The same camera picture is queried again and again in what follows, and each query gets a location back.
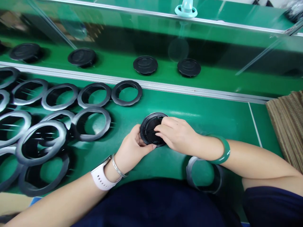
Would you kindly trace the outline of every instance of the hand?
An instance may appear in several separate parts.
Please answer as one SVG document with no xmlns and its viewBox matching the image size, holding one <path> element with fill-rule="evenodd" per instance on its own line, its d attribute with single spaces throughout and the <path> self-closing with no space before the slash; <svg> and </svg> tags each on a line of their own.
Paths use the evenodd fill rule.
<svg viewBox="0 0 303 227">
<path fill-rule="evenodd" d="M 140 137 L 140 125 L 135 125 L 124 138 L 118 152 L 115 154 L 115 163 L 119 170 L 126 174 L 155 148 L 156 145 L 146 145 L 143 142 Z M 120 177 L 114 169 L 112 161 L 106 165 L 104 172 L 107 179 L 111 182 L 117 181 Z"/>
<path fill-rule="evenodd" d="M 161 137 L 167 145 L 180 153 L 195 156 L 201 148 L 203 136 L 197 134 L 185 121 L 175 117 L 164 117 L 162 123 L 155 127 L 157 136 Z"/>
</svg>

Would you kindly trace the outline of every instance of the black lid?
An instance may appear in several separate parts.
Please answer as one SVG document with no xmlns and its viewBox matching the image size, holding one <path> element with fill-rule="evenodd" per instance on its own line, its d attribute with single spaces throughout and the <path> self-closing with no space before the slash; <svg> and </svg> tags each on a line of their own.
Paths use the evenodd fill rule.
<svg viewBox="0 0 303 227">
<path fill-rule="evenodd" d="M 96 62 L 96 53 L 89 48 L 77 49 L 69 54 L 68 61 L 75 66 L 87 68 Z"/>
<path fill-rule="evenodd" d="M 185 77 L 197 76 L 201 71 L 201 66 L 191 58 L 185 58 L 178 63 L 178 70 Z"/>
<path fill-rule="evenodd" d="M 156 59 L 150 56 L 141 56 L 134 60 L 134 69 L 142 75 L 151 75 L 158 68 Z"/>
<path fill-rule="evenodd" d="M 157 147 L 166 144 L 161 137 L 155 135 L 157 132 L 154 131 L 155 127 L 161 124 L 164 117 L 167 117 L 167 115 L 163 113 L 151 113 L 143 120 L 140 126 L 140 136 L 145 144 L 152 143 L 157 145 Z"/>
<path fill-rule="evenodd" d="M 43 53 L 38 44 L 24 43 L 15 46 L 9 57 L 16 61 L 23 61 L 25 63 L 33 63 L 40 60 L 43 57 Z"/>
</svg>

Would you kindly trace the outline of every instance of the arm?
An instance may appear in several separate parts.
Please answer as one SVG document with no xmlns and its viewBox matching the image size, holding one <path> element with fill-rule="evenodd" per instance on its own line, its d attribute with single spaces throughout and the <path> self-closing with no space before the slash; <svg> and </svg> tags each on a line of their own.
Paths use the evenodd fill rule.
<svg viewBox="0 0 303 227">
<path fill-rule="evenodd" d="M 165 117 L 155 128 L 170 148 L 180 153 L 216 160 L 223 155 L 222 142 L 214 137 L 197 134 L 178 118 Z M 222 166 L 243 177 L 244 189 L 272 186 L 303 196 L 303 175 L 276 154 L 243 142 L 228 140 L 230 156 Z"/>
<path fill-rule="evenodd" d="M 140 125 L 136 125 L 125 137 L 115 155 L 115 162 L 123 173 L 132 170 L 156 147 L 153 144 L 145 145 L 140 138 L 139 130 Z M 120 178 L 112 161 L 105 166 L 104 173 L 111 182 L 116 182 Z M 107 191 L 102 191 L 95 185 L 89 172 L 39 200 L 5 226 L 71 226 L 99 203 L 106 194 Z"/>
</svg>

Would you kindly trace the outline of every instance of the left hand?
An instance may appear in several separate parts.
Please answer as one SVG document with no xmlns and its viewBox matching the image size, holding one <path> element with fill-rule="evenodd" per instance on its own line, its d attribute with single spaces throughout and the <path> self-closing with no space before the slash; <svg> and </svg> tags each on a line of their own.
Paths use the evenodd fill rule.
<svg viewBox="0 0 303 227">
<path fill-rule="evenodd" d="M 122 173 L 131 171 L 156 145 L 146 145 L 140 137 L 140 125 L 135 125 L 124 138 L 115 155 L 115 162 Z"/>
</svg>

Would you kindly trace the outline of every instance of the wrist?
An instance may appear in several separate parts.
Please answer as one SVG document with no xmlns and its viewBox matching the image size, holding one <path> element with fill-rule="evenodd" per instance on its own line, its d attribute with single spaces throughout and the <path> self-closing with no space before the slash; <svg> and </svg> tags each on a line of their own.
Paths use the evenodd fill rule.
<svg viewBox="0 0 303 227">
<path fill-rule="evenodd" d="M 198 134 L 196 141 L 193 156 L 213 161 L 220 158 L 224 153 L 224 145 L 218 138 Z"/>
<path fill-rule="evenodd" d="M 117 182 L 121 177 L 120 174 L 116 171 L 112 160 L 110 160 L 104 167 L 104 174 L 106 178 L 112 183 Z"/>
</svg>

